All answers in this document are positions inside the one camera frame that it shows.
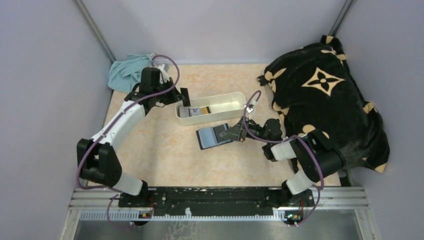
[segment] white wall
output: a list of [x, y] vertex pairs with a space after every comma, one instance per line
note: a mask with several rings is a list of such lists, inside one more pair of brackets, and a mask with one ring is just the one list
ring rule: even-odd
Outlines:
[[424, 1], [359, 0], [337, 36], [391, 152], [383, 174], [355, 169], [383, 240], [424, 238]]
[[118, 60], [269, 63], [328, 34], [345, 0], [84, 0]]
[[57, 239], [110, 63], [71, 0], [2, 1], [0, 55], [0, 239]]

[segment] black blanket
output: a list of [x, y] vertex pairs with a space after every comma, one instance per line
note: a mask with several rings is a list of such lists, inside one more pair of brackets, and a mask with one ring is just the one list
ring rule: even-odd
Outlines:
[[383, 172], [390, 152], [383, 120], [364, 100], [337, 38], [322, 36], [318, 43], [280, 56], [258, 80], [272, 88], [272, 107], [286, 136], [319, 129], [346, 158], [344, 169]]

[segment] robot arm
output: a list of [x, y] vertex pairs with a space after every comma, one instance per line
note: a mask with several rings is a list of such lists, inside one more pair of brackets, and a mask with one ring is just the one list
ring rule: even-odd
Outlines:
[[88, 154], [79, 174], [80, 178], [133, 196], [147, 195], [145, 193], [148, 191], [148, 184], [122, 171], [116, 151], [136, 124], [142, 121], [157, 103], [173, 104], [182, 100], [183, 96], [176, 88], [173, 88], [165, 94], [147, 98], [137, 104], [134, 102], [147, 95], [169, 89], [172, 85], [173, 81], [163, 64], [142, 70], [141, 82], [135, 85], [132, 92], [125, 97], [124, 103], [110, 122], [91, 139], [83, 138], [78, 142], [76, 150], [79, 165], [95, 140], [103, 137]]
[[[251, 119], [248, 119], [247, 122], [249, 132], [254, 136], [264, 140], [282, 141], [283, 132], [278, 119], [268, 119], [263, 127]], [[235, 126], [221, 133], [220, 136], [236, 142], [243, 142], [246, 138], [256, 139], [249, 132], [244, 128], [243, 118], [241, 118]], [[302, 140], [312, 151], [324, 178], [341, 170], [346, 165], [343, 155], [322, 131], [314, 130], [302, 136]], [[282, 183], [283, 195], [286, 196], [287, 202], [296, 201], [296, 195], [320, 181], [318, 170], [310, 154], [298, 139], [294, 138], [281, 143], [267, 143], [262, 150], [268, 160], [277, 162], [297, 159], [302, 166], [302, 169], [293, 177]]]

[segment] white plastic tray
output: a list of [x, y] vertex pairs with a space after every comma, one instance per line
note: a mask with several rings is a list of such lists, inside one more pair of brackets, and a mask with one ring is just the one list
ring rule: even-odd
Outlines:
[[180, 117], [179, 108], [183, 105], [182, 101], [179, 101], [177, 104], [175, 104], [175, 114], [181, 125], [188, 126], [194, 124], [203, 124], [226, 119], [240, 118], [243, 115], [245, 104], [245, 95], [241, 92], [233, 92], [217, 96], [190, 99], [191, 109], [209, 107], [209, 114]]

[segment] blue towel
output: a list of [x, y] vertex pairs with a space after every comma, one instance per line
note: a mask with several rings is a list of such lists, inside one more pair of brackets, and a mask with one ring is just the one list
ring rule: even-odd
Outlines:
[[152, 54], [130, 54], [125, 61], [115, 61], [110, 67], [109, 88], [129, 93], [140, 82], [142, 70], [152, 65]]

